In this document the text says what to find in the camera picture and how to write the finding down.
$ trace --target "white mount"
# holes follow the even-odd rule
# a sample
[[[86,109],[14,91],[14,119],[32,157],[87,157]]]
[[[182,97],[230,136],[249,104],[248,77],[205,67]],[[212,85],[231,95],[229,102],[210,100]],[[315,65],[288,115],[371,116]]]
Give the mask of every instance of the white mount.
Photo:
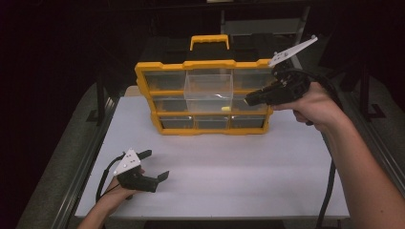
[[[309,45],[311,45],[313,42],[315,42],[317,40],[318,40],[318,37],[313,35],[312,38],[306,42],[303,42],[299,45],[296,45],[294,47],[291,47],[291,48],[284,50],[282,52],[279,52],[279,53],[275,52],[273,58],[269,61],[268,66],[274,67],[276,64],[289,59],[290,57],[294,56],[296,53],[300,52],[301,50],[308,47]]]
[[[114,170],[114,176],[120,175],[139,165],[140,159],[137,153],[132,148],[130,148],[117,166],[117,168]]]

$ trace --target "white table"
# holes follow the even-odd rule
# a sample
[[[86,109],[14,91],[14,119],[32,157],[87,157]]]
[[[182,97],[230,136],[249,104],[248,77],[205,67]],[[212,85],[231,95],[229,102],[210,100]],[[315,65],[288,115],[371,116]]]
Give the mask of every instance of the white table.
[[[156,193],[125,201],[112,215],[128,219],[291,219],[317,217],[330,155],[314,127],[291,111],[275,112],[265,135],[160,135],[141,96],[122,97],[75,215],[95,204],[108,164],[122,152],[152,150],[145,176],[170,171]],[[111,168],[105,187],[118,162]],[[349,216],[336,174],[327,217]]]

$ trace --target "transparent drawer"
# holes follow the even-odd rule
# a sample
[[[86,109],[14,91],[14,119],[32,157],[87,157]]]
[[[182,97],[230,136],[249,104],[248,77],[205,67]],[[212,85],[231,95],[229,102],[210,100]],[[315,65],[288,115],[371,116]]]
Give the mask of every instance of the transparent drawer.
[[[233,115],[230,128],[262,128],[265,120],[265,115]]]
[[[228,117],[224,115],[195,116],[198,129],[226,129]]]
[[[151,91],[182,90],[185,71],[148,71],[143,72]]]
[[[187,71],[184,98],[189,112],[228,112],[232,106],[232,70],[197,69]]]
[[[193,129],[192,116],[161,116],[161,127],[163,129]]]
[[[235,69],[233,71],[233,87],[238,89],[257,90],[275,81],[271,69]]]
[[[266,104],[249,106],[245,103],[245,94],[233,94],[232,111],[265,112],[267,108],[268,106]]]
[[[187,103],[183,95],[159,95],[153,96],[158,112],[186,112]]]

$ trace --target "yellow storage organizer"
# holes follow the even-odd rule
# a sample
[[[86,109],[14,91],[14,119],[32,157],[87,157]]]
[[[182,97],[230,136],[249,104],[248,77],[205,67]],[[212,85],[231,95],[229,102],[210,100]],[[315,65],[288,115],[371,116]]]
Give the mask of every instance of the yellow storage organizer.
[[[269,85],[272,34],[153,37],[135,67],[162,135],[264,134],[272,110],[245,95]]]

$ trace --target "carrying handle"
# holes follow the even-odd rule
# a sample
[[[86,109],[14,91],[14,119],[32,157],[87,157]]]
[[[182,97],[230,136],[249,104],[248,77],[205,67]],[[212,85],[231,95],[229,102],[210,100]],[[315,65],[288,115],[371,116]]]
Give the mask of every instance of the carrying handle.
[[[191,37],[190,51],[193,51],[194,43],[210,43],[210,42],[225,42],[226,49],[229,50],[228,36],[225,34],[219,35],[195,35]]]

